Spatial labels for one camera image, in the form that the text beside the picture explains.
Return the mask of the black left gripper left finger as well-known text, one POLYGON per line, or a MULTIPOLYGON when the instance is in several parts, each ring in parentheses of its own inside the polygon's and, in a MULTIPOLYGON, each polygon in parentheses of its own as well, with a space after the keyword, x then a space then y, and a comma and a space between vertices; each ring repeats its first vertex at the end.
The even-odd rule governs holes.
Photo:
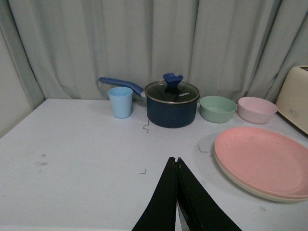
POLYGON ((174 231, 177 208, 177 171, 175 158, 170 157, 156 189, 134 231, 174 231))

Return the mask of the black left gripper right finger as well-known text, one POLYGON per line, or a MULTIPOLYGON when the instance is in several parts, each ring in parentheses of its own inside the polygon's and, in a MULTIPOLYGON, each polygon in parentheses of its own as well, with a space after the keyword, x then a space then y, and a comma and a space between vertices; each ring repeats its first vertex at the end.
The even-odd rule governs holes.
POLYGON ((240 228, 217 205, 185 162, 176 162, 177 201, 191 231, 239 231, 240 228))

